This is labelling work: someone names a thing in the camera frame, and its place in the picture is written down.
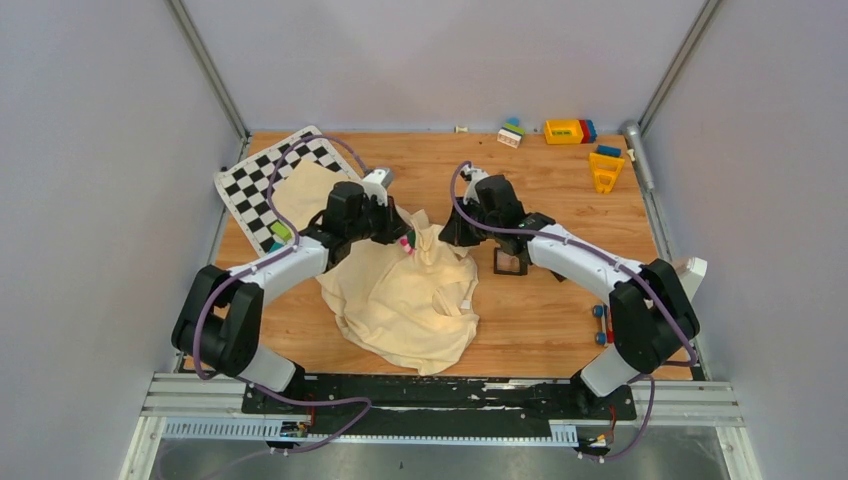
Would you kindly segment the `lime green block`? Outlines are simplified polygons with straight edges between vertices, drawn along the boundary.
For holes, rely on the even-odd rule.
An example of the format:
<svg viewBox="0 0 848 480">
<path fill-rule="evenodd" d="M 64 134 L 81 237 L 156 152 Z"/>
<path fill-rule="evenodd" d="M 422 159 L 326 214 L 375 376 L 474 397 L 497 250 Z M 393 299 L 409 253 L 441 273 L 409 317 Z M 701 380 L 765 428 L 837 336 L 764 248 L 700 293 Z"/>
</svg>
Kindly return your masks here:
<svg viewBox="0 0 848 480">
<path fill-rule="evenodd" d="M 292 240 L 293 234 L 291 230 L 280 221 L 273 223 L 269 229 L 280 243 L 287 243 Z"/>
</svg>

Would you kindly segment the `cream yellow garment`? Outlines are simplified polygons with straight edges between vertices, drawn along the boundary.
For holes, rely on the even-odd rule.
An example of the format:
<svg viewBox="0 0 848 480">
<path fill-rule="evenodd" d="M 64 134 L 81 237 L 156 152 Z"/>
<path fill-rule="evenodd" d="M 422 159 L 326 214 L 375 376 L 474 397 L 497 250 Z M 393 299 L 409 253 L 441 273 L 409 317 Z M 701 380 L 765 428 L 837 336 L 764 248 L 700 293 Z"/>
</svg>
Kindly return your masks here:
<svg viewBox="0 0 848 480">
<path fill-rule="evenodd" d="M 425 210 L 398 213 L 412 228 L 411 251 L 358 241 L 316 280 L 345 339 L 396 366 L 434 375 L 455 365 L 476 336 L 477 265 L 468 249 L 439 240 L 443 227 Z"/>
</svg>

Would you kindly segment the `black white chessboard mat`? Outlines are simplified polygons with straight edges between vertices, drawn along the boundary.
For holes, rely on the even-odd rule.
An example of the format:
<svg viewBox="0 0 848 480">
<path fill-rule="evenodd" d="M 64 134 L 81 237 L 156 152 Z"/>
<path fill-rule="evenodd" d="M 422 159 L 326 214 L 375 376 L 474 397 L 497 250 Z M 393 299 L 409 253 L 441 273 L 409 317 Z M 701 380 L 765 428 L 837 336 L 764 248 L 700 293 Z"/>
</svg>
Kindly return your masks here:
<svg viewBox="0 0 848 480">
<path fill-rule="evenodd" d="M 260 256 L 287 241 L 274 232 L 278 218 L 269 206 L 268 186 L 278 186 L 303 160 L 349 178 L 360 177 L 314 125 L 294 132 L 214 177 L 223 203 Z"/>
</svg>

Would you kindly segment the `white toy brick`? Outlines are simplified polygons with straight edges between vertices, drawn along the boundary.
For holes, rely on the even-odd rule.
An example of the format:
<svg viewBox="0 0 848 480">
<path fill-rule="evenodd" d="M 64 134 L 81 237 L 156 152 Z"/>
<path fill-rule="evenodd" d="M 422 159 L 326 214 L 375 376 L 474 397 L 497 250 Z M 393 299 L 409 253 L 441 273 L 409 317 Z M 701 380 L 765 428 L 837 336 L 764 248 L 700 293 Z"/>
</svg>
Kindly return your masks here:
<svg viewBox="0 0 848 480">
<path fill-rule="evenodd" d="M 523 135 L 512 130 L 501 128 L 496 136 L 499 143 L 507 145 L 511 148 L 518 148 L 522 142 Z"/>
</svg>

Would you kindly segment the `black framed magnifier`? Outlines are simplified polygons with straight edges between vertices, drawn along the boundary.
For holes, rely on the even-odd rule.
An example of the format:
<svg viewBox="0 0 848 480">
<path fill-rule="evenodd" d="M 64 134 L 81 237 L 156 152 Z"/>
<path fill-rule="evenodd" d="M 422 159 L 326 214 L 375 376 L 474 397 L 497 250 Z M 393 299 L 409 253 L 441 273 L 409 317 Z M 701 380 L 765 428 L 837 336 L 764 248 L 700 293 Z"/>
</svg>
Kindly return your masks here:
<svg viewBox="0 0 848 480">
<path fill-rule="evenodd" d="M 507 254 L 500 247 L 493 250 L 493 273 L 504 276 L 525 276 L 528 264 L 520 258 Z"/>
</svg>

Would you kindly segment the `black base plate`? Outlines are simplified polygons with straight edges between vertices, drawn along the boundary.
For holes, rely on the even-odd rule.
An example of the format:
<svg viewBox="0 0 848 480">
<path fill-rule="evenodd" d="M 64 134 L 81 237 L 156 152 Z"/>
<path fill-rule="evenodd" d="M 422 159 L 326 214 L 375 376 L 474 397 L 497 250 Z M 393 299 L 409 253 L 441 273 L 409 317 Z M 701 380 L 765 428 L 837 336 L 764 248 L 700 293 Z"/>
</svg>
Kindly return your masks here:
<svg viewBox="0 0 848 480">
<path fill-rule="evenodd" d="M 409 375 L 312 374 L 296 382 L 289 397 L 319 407 L 287 405 L 247 388 L 247 414 L 304 414 L 311 432 L 337 431 L 362 405 L 336 400 L 366 397 L 372 407 L 350 428 L 352 435 L 428 437 L 545 437 L 552 420 L 589 420 L 602 425 L 635 419 L 630 388 L 601 400 L 575 392 L 566 379 L 416 377 Z"/>
</svg>

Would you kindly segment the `colourful toy car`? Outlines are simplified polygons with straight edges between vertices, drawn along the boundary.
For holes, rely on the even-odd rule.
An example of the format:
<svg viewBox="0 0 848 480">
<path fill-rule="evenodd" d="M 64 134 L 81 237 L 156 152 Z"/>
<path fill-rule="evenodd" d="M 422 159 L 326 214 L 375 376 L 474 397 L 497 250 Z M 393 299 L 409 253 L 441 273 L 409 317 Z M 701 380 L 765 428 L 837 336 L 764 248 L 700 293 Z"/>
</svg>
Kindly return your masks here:
<svg viewBox="0 0 848 480">
<path fill-rule="evenodd" d="M 592 308 L 592 315 L 598 321 L 599 329 L 595 335 L 595 343 L 606 346 L 614 341 L 609 307 L 605 304 L 597 304 Z"/>
</svg>

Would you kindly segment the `blue toy brick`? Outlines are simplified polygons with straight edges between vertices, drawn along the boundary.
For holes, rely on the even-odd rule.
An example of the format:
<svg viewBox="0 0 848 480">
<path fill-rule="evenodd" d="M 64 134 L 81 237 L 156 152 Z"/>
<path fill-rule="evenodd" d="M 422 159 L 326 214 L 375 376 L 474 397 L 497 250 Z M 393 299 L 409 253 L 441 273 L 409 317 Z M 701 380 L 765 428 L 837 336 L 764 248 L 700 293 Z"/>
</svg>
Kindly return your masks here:
<svg viewBox="0 0 848 480">
<path fill-rule="evenodd" d="M 596 146 L 595 153 L 598 155 L 612 158 L 620 158 L 622 155 L 621 150 L 619 148 L 601 144 Z"/>
</svg>

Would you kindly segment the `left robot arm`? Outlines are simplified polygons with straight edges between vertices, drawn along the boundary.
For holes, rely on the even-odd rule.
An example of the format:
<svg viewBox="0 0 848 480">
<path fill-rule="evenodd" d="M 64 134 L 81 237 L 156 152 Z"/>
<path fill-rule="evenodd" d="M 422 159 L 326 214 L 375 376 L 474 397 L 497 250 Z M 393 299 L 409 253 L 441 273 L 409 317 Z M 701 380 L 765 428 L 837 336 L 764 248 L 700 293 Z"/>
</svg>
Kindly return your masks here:
<svg viewBox="0 0 848 480">
<path fill-rule="evenodd" d="M 389 245 L 410 230 L 394 198 L 379 183 L 342 181 L 325 208 L 292 242 L 258 260 L 224 270 L 198 271 L 171 333 L 171 344 L 192 357 L 200 377 L 216 374 L 268 390 L 283 413 L 298 411 L 306 386 L 298 365 L 264 347 L 260 330 L 265 306 L 302 282 L 329 272 L 354 243 Z"/>
</svg>

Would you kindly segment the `red blue brick stack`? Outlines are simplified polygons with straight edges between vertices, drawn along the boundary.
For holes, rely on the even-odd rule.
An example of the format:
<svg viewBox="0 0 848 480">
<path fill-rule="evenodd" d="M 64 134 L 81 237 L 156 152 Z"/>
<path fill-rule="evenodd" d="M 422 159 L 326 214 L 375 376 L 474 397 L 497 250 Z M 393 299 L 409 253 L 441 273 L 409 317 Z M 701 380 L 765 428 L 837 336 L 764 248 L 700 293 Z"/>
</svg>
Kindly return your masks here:
<svg viewBox="0 0 848 480">
<path fill-rule="evenodd" d="M 594 143 L 597 139 L 597 131 L 592 120 L 580 119 L 579 125 L 582 132 L 582 144 Z"/>
</svg>

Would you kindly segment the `yellow toy bin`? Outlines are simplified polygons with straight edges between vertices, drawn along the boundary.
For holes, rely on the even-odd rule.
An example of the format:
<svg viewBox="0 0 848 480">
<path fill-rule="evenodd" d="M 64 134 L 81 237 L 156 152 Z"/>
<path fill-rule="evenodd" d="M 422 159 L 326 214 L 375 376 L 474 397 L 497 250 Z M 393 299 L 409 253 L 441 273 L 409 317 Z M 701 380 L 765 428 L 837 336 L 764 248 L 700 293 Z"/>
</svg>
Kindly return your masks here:
<svg viewBox="0 0 848 480">
<path fill-rule="evenodd" d="M 586 136 L 580 119 L 546 120 L 543 132 L 548 145 L 582 144 Z"/>
</svg>

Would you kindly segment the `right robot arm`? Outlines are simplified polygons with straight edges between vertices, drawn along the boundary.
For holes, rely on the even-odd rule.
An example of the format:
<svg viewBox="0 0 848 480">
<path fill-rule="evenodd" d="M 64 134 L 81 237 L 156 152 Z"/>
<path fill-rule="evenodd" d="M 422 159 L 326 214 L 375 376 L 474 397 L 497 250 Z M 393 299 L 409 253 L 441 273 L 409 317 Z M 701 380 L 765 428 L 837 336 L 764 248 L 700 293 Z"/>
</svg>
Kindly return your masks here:
<svg viewBox="0 0 848 480">
<path fill-rule="evenodd" d="M 613 343 L 572 378 L 571 403 L 584 417 L 596 417 L 611 393 L 641 375 L 670 364 L 679 350 L 696 363 L 692 346 L 700 322 L 691 299 L 705 271 L 702 259 L 690 276 L 671 263 L 641 263 L 614 255 L 567 231 L 553 218 L 528 213 L 503 175 L 490 175 L 465 162 L 451 180 L 464 180 L 463 196 L 453 196 L 441 241 L 472 247 L 495 241 L 506 254 L 570 280 L 607 306 Z"/>
</svg>

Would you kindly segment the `pink flower brooch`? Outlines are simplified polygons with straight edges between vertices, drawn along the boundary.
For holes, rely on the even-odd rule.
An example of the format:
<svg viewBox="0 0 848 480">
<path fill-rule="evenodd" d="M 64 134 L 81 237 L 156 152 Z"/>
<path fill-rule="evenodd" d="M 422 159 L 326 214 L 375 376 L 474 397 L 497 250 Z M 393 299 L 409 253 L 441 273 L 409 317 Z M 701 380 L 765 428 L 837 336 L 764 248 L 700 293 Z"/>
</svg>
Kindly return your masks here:
<svg viewBox="0 0 848 480">
<path fill-rule="evenodd" d="M 406 254 L 412 256 L 416 251 L 417 240 L 418 235 L 416 230 L 410 229 L 402 237 L 399 238 L 398 243 Z"/>
</svg>

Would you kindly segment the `green blue brick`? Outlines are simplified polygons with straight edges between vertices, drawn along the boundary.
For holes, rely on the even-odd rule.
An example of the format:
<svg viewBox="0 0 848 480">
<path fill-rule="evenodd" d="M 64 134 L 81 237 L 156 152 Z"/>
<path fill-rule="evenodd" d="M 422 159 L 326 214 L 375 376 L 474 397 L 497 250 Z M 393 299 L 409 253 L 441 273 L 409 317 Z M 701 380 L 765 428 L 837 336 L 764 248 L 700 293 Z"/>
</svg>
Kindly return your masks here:
<svg viewBox="0 0 848 480">
<path fill-rule="evenodd" d="M 507 121 L 502 125 L 502 128 L 520 137 L 523 137 L 525 135 L 525 130 L 520 125 L 520 120 L 517 117 L 508 118 Z"/>
</svg>

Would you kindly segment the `grey metal cylinder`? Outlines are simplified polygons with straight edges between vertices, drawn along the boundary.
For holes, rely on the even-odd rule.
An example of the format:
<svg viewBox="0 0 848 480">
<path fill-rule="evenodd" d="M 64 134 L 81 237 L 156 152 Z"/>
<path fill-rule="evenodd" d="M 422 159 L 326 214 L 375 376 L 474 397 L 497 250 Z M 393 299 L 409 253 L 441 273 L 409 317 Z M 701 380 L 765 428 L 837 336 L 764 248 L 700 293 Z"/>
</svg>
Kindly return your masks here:
<svg viewBox="0 0 848 480">
<path fill-rule="evenodd" d="M 644 189 L 653 191 L 655 189 L 655 180 L 650 168 L 639 124 L 635 120 L 628 120 L 622 124 L 621 131 L 628 148 L 632 151 L 632 163 L 635 165 L 635 170 L 640 176 Z"/>
</svg>

